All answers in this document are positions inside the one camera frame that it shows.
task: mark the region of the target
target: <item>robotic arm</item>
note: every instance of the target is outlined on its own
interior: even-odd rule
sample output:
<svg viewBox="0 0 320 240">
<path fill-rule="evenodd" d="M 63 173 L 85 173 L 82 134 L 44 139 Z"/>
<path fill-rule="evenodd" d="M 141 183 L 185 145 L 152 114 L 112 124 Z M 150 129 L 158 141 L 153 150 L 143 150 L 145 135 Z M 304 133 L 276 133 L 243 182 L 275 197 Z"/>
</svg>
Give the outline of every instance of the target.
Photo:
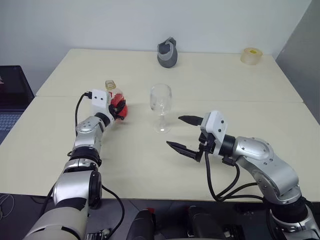
<svg viewBox="0 0 320 240">
<path fill-rule="evenodd" d="M 227 135 L 227 123 L 218 111 L 198 116 L 180 116 L 194 126 L 200 125 L 199 151 L 192 151 L 176 142 L 167 143 L 178 153 L 200 162 L 203 152 L 222 162 L 246 169 L 260 188 L 270 214 L 288 240 L 320 240 L 320 230 L 310 208 L 305 205 L 297 173 L 273 151 L 271 145 L 259 138 Z"/>
<path fill-rule="evenodd" d="M 85 238 L 89 207 L 95 208 L 102 197 L 98 172 L 101 138 L 117 115 L 109 109 L 110 96 L 92 91 L 93 115 L 76 126 L 76 138 L 69 161 L 53 187 L 55 208 L 42 215 L 25 240 L 82 240 Z"/>
</svg>

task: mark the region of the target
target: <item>white wall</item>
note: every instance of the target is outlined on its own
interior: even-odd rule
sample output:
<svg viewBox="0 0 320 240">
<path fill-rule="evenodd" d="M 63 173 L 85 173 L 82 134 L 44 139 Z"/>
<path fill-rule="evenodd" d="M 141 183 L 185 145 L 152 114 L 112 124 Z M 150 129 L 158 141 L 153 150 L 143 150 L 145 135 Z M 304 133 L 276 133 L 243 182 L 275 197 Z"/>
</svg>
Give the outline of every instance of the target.
<svg viewBox="0 0 320 240">
<path fill-rule="evenodd" d="M 34 91 L 70 48 L 277 57 L 311 0 L 0 0 L 0 65 L 22 65 Z"/>
</svg>

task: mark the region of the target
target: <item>wine glass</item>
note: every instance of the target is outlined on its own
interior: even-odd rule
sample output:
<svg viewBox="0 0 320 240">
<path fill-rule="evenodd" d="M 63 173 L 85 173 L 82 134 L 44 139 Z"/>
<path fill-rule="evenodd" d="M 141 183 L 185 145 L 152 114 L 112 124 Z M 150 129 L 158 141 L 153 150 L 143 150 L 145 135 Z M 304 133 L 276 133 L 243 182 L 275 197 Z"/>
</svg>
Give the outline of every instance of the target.
<svg viewBox="0 0 320 240">
<path fill-rule="evenodd" d="M 171 88 L 162 83 L 154 85 L 150 93 L 150 107 L 159 116 L 159 119 L 153 124 L 153 128 L 157 133 L 167 133 L 170 131 L 171 128 L 165 120 L 165 115 L 171 110 L 171 105 Z"/>
</svg>

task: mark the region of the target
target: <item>white table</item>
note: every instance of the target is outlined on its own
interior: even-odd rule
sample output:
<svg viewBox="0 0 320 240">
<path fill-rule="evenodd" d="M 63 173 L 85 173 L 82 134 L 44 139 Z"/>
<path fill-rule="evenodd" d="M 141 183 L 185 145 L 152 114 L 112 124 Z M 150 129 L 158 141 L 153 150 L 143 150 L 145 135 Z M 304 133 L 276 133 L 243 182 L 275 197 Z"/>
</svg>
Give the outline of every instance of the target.
<svg viewBox="0 0 320 240">
<path fill-rule="evenodd" d="M 71 49 L 37 96 L 79 97 L 114 80 L 129 103 L 147 103 L 150 88 L 166 83 L 177 100 L 302 102 L 271 55 L 250 66 L 240 54 L 179 52 L 164 68 L 152 51 Z"/>
<path fill-rule="evenodd" d="M 46 195 L 57 180 L 73 146 L 74 109 L 78 97 L 38 96 L 0 145 L 0 192 Z M 303 103 L 175 100 L 167 134 L 154 132 L 155 116 L 147 103 L 128 104 L 129 114 L 104 134 L 102 182 L 121 198 L 211 200 L 205 163 L 197 163 L 171 149 L 166 141 L 198 149 L 200 128 L 177 119 L 221 111 L 233 136 L 260 137 L 298 173 L 303 195 L 320 201 L 320 126 Z M 89 116 L 84 100 L 79 119 Z M 235 169 L 211 159 L 216 192 L 224 189 Z M 238 186 L 253 182 L 241 171 Z M 261 196 L 256 186 L 243 190 Z"/>
</svg>

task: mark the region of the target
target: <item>small bottle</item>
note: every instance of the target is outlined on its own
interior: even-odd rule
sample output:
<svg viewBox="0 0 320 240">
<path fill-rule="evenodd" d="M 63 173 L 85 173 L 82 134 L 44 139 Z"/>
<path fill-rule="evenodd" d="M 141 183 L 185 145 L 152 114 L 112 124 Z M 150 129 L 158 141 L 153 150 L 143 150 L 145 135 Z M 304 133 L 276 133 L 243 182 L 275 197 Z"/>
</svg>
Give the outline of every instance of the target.
<svg viewBox="0 0 320 240">
<path fill-rule="evenodd" d="M 125 118 L 128 114 L 128 107 L 126 104 L 122 106 L 125 101 L 124 94 L 119 88 L 117 88 L 113 80 L 105 81 L 105 88 L 111 96 L 110 104 L 114 107 L 114 109 L 116 109 L 116 114 L 119 115 L 120 117 Z"/>
</svg>

